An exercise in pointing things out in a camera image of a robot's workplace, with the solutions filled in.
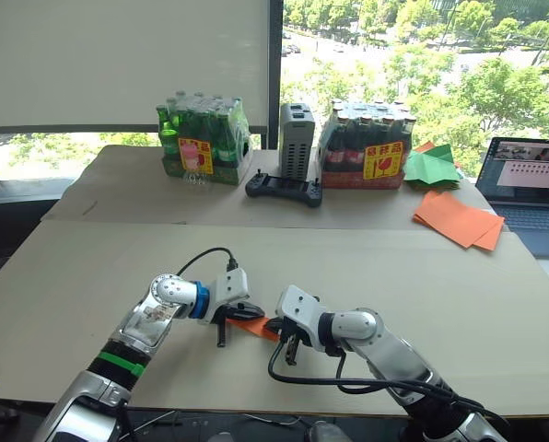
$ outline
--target blue ring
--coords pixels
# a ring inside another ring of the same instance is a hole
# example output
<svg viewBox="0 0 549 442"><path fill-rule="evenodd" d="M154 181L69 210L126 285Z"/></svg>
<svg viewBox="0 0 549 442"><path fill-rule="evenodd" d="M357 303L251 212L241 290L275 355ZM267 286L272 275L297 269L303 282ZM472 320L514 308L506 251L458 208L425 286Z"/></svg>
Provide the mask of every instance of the blue ring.
<svg viewBox="0 0 549 442"><path fill-rule="evenodd" d="M207 311L207 305L209 304L209 289L203 286L199 281L194 281L197 286L197 302L194 304L193 311L189 315L189 318L198 320L204 316Z"/></svg>

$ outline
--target yellow label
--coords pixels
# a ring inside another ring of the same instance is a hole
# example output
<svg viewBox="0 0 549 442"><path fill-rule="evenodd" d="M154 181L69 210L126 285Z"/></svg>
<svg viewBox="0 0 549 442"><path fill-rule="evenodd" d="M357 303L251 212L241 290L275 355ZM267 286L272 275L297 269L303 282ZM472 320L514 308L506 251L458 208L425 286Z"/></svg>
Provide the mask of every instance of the yellow label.
<svg viewBox="0 0 549 442"><path fill-rule="evenodd" d="M181 162L185 170L213 175L211 143L192 138L179 137Z"/></svg>
<svg viewBox="0 0 549 442"><path fill-rule="evenodd" d="M402 165L403 142L370 145L365 149L363 179L394 177Z"/></svg>

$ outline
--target game controller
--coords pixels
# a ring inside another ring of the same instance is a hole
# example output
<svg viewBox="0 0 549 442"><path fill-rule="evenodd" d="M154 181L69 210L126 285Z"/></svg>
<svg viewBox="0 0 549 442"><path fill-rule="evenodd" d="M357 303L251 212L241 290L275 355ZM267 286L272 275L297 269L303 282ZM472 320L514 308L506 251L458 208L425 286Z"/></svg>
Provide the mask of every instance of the game controller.
<svg viewBox="0 0 549 442"><path fill-rule="evenodd" d="M313 181L291 180L261 173L260 169L246 183L246 194L251 197L271 195L288 198L301 201L309 207L318 207L322 197L320 181L317 178Z"/></svg>

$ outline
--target laptop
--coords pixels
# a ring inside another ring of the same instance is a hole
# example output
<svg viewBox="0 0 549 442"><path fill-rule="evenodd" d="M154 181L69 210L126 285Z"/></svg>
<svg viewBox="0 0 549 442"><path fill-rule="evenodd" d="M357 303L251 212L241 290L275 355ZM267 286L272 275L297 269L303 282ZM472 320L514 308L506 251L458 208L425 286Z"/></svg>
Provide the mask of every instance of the laptop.
<svg viewBox="0 0 549 442"><path fill-rule="evenodd" d="M549 258L549 140L492 139L475 186L532 255Z"/></svg>

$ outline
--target laptop screen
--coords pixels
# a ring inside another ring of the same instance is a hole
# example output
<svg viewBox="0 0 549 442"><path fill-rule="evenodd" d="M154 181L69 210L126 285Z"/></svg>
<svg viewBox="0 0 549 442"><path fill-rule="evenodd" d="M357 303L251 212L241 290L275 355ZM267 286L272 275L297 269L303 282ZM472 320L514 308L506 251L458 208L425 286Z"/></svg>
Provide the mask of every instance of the laptop screen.
<svg viewBox="0 0 549 442"><path fill-rule="evenodd" d="M475 186L490 203L549 206L549 141L492 139Z"/></svg>

